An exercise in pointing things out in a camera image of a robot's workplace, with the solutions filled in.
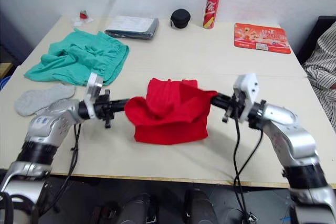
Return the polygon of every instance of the red towel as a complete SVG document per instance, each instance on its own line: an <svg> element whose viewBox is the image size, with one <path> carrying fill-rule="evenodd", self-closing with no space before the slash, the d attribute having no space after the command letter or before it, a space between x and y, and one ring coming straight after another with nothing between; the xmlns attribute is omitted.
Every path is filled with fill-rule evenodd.
<svg viewBox="0 0 336 224"><path fill-rule="evenodd" d="M152 144L178 144L208 136L206 118L216 91L197 88L196 80L160 81L148 84L146 99L134 97L125 105L135 125L135 139Z"/></svg>

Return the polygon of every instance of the gray folded cloth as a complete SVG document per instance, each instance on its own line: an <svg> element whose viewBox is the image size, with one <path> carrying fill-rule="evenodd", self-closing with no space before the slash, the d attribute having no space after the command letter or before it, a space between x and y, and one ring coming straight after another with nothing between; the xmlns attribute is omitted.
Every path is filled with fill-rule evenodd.
<svg viewBox="0 0 336 224"><path fill-rule="evenodd" d="M61 83L47 90L28 90L15 101L14 108L20 115L32 115L60 99L73 96L74 93L75 86Z"/></svg>

